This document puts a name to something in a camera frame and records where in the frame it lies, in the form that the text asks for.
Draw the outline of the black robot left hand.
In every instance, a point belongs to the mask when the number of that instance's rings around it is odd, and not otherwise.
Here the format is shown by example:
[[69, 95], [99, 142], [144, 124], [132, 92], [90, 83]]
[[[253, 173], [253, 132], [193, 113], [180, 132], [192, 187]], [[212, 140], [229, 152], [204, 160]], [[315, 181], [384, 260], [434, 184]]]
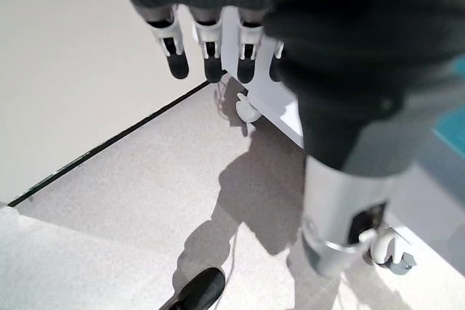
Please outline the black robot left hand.
[[166, 33], [175, 4], [226, 6], [278, 44], [307, 154], [302, 234], [333, 276], [364, 253], [395, 184], [440, 116], [464, 102], [464, 0], [130, 0]]

